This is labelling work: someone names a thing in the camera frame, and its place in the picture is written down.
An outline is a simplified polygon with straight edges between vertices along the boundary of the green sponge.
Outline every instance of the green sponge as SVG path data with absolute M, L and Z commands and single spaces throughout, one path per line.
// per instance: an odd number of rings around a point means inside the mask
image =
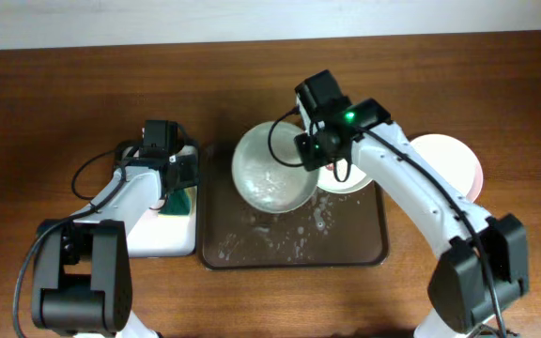
M 173 192 L 166 197 L 166 204 L 158 213 L 159 216 L 188 216 L 192 210 L 192 201 L 183 189 Z

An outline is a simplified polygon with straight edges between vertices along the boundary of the brown wooden surface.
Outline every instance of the brown wooden surface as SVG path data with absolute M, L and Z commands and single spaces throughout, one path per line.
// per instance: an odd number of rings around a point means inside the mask
M 84 203 L 74 170 L 147 118 L 183 123 L 203 144 L 238 140 L 294 101 L 293 87 L 331 69 L 353 101 L 374 97 L 406 133 L 445 133 L 483 164 L 478 203 L 514 212 L 529 234 L 531 293 L 505 312 L 541 337 L 541 32 L 319 39 L 0 52 L 0 337 L 36 226 Z M 83 192 L 109 175 L 85 172 Z M 131 261 L 133 309 L 173 335 L 328 336 L 412 328 L 429 311 L 436 259 L 386 199 L 391 255 L 371 269 L 211 272 L 196 256 Z M 31 337 L 50 337 L 21 318 Z

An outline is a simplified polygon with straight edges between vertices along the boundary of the wood grain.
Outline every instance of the wood grain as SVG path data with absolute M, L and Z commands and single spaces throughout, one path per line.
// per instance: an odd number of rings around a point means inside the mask
M 183 123 L 202 144 L 238 140 L 331 69 L 353 101 L 379 100 L 408 134 L 468 144 L 486 177 L 478 203 L 514 212 L 529 234 L 531 293 L 508 327 L 541 337 L 541 32 L 151 45 L 0 52 L 0 337 L 36 226 L 83 206 L 74 170 L 148 118 Z M 85 172 L 84 193 L 110 162 Z M 212 272 L 195 256 L 133 259 L 133 309 L 166 336 L 330 336 L 413 328 L 436 260 L 386 199 L 391 255 L 371 269 Z M 51 337 L 29 318 L 31 337 Z

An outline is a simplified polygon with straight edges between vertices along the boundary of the white wall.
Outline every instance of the white wall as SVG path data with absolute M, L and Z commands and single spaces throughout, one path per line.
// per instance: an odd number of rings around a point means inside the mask
M 541 0 L 0 0 L 0 49 L 541 29 Z

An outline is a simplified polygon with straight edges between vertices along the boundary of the black tray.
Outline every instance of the black tray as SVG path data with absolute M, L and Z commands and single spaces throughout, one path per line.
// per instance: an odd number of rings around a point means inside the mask
M 208 268 L 374 266 L 387 257 L 383 200 L 375 183 L 351 194 L 317 189 L 304 206 L 269 214 L 237 192 L 234 149 L 211 146 L 201 158 L 198 254 Z

